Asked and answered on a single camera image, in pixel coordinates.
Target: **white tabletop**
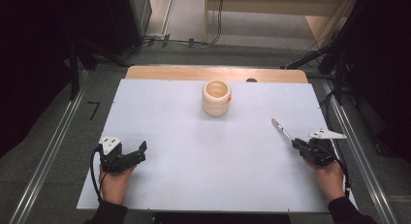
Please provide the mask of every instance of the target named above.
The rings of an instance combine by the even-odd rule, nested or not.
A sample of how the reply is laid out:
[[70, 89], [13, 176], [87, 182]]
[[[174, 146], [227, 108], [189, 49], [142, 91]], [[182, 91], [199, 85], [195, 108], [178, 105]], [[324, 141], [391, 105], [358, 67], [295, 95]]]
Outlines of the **white tabletop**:
[[[147, 142], [125, 206], [152, 211], [328, 212], [314, 173], [292, 137], [327, 129], [311, 84], [229, 82], [233, 100], [219, 117], [202, 110], [204, 81], [122, 80], [102, 136], [123, 153]], [[98, 174], [99, 157], [94, 160]], [[78, 208], [98, 206], [88, 174]]]

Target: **human arm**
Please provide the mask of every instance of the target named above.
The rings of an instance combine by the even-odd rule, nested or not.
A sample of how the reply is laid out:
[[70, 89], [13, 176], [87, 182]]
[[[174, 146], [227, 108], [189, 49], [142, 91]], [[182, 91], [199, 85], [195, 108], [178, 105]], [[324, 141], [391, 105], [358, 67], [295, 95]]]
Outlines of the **human arm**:
[[127, 193], [129, 178], [136, 167], [129, 168], [121, 174], [106, 174], [100, 167], [99, 181], [103, 200], [94, 217], [84, 223], [106, 224], [124, 222], [127, 208], [124, 207], [124, 198]]
[[317, 182], [324, 195], [330, 201], [329, 211], [332, 220], [337, 224], [375, 224], [376, 222], [367, 215], [362, 215], [345, 196], [342, 182], [344, 173], [337, 162], [332, 162], [326, 167], [313, 165], [304, 160], [314, 170]]

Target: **black sleeve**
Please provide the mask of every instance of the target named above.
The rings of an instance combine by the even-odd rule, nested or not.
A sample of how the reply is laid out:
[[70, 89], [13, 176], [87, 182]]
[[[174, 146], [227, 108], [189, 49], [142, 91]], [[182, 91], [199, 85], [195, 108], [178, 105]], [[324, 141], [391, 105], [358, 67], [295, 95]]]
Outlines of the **black sleeve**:
[[376, 224], [370, 216], [360, 214], [347, 197], [331, 201], [329, 211], [336, 224]]
[[127, 208], [108, 202], [101, 202], [94, 217], [83, 224], [121, 224], [127, 213]]

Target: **table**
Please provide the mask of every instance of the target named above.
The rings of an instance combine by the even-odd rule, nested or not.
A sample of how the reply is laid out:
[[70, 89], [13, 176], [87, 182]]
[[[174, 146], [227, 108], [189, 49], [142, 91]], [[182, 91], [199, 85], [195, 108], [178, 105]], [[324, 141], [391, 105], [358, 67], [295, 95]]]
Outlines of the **table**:
[[[249, 78], [266, 82], [244, 82]], [[222, 79], [234, 99], [226, 114], [209, 116], [198, 105], [197, 93], [205, 80]], [[131, 67], [103, 133], [120, 137], [124, 153], [147, 141], [146, 161], [130, 178], [128, 197], [133, 199], [125, 205], [150, 211], [328, 212], [313, 172], [265, 116], [297, 120], [282, 124], [302, 139], [317, 130], [313, 126], [324, 128], [310, 86], [302, 71]], [[278, 96], [283, 104], [274, 105]], [[294, 106], [296, 99], [304, 106]], [[97, 157], [94, 165], [97, 170]], [[88, 176], [78, 208], [97, 206]]]
[[[223, 12], [305, 16], [318, 47], [324, 46], [335, 26], [347, 17], [356, 0], [224, 0]], [[208, 11], [218, 11], [220, 0], [205, 0], [205, 39]]]

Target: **human hand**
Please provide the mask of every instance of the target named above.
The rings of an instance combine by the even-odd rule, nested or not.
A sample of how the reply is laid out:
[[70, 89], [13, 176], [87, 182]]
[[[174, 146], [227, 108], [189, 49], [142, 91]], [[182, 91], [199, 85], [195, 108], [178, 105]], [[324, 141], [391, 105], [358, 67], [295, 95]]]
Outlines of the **human hand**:
[[314, 165], [305, 159], [304, 161], [314, 170], [317, 182], [329, 201], [345, 196], [342, 189], [344, 173], [336, 161], [331, 162], [326, 167]]
[[121, 206], [124, 204], [129, 178], [135, 168], [129, 168], [120, 174], [106, 174], [100, 165], [99, 181], [104, 201]]

